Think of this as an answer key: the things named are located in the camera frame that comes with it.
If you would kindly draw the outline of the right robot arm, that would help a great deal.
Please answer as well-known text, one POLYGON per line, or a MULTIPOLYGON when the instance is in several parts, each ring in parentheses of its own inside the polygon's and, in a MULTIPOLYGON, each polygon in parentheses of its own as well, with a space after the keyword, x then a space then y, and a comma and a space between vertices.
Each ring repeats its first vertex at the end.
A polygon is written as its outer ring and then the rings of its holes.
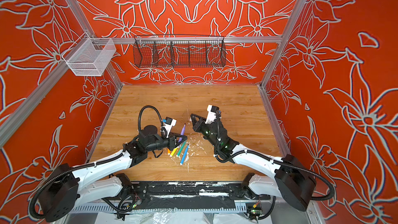
POLYGON ((203 135, 214 148, 220 163, 234 163, 254 169, 244 186, 255 195, 283 198, 293 208, 306 211, 311 201, 327 201, 335 196, 335 187, 325 177, 304 168, 292 155, 275 157, 249 149, 228 136, 221 120, 207 120, 191 114, 193 130, 203 135))

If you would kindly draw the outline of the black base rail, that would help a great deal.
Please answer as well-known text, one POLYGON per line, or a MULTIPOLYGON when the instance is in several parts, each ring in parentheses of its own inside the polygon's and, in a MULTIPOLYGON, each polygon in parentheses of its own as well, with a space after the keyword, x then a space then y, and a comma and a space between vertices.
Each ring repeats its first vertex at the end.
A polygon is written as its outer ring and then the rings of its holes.
POLYGON ((132 189, 123 190, 109 200, 118 204, 123 197, 132 194, 128 203, 140 204, 135 210, 238 210, 247 206, 265 204, 271 197, 255 195, 241 182, 230 181, 137 181, 132 189))

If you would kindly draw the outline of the green highlighter pen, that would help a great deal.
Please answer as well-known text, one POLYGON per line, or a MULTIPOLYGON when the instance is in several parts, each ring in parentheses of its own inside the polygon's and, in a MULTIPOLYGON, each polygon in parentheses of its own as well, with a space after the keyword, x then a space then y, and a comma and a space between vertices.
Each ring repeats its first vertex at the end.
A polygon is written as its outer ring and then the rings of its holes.
POLYGON ((176 156, 180 157, 180 154, 182 153, 182 151, 184 150, 184 147, 186 145, 186 141, 184 141, 181 146, 179 147, 179 151, 177 152, 176 156))

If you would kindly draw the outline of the purple highlighter pen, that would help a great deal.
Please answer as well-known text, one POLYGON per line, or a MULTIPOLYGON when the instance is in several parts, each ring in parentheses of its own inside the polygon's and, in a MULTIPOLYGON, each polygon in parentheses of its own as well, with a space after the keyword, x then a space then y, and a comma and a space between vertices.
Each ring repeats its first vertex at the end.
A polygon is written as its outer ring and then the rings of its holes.
POLYGON ((186 129, 186 123, 183 125, 182 131, 181 131, 181 134, 180 134, 180 137, 179 137, 179 140, 178 140, 178 142, 179 142, 179 143, 181 143, 181 142, 182 142, 182 139, 183 139, 183 136, 184 136, 185 129, 186 129))

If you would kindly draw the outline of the white mesh basket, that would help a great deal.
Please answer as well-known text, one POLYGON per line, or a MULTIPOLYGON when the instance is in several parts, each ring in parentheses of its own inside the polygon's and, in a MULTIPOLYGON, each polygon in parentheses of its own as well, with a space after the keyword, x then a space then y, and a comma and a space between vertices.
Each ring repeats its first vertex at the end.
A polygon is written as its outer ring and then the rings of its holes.
POLYGON ((65 50, 61 58, 74 75, 99 77, 110 69, 115 54, 113 39, 94 38, 85 32, 65 50))

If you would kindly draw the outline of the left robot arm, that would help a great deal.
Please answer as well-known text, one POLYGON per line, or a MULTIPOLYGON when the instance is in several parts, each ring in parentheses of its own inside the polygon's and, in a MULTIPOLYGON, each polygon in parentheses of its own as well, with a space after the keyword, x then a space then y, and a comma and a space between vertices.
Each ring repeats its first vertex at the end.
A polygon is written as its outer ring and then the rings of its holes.
POLYGON ((149 152, 173 150, 188 139, 173 133, 171 128, 166 125, 159 132, 156 126, 148 125, 112 155, 79 166, 70 167, 67 163, 58 166, 34 194, 28 207, 29 215, 51 223, 74 207, 99 199, 107 202, 130 190, 130 179, 123 170, 143 162, 149 152))

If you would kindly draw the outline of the blue highlighter pen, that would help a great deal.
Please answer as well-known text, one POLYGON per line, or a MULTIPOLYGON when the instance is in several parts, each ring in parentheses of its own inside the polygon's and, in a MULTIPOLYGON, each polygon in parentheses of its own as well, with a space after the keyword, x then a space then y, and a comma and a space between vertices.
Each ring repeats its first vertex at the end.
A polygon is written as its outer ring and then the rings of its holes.
POLYGON ((180 161, 180 165, 181 165, 181 166, 184 164, 184 162, 185 162, 185 160, 186 160, 186 157, 187 157, 187 154, 188 154, 188 150, 189 150, 189 144, 186 146, 186 148, 185 148, 185 150, 184 150, 182 159, 181 159, 181 161, 180 161))

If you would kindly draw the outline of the yellow highlighter pen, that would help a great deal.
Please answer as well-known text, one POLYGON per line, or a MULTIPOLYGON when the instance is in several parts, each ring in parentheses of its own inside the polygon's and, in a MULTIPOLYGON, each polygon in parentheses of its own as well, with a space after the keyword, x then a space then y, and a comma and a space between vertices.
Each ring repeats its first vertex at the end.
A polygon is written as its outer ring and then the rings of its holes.
POLYGON ((180 149, 180 147, 177 146, 173 151, 171 151, 170 157, 173 157, 173 156, 177 153, 177 151, 178 151, 179 149, 180 149))

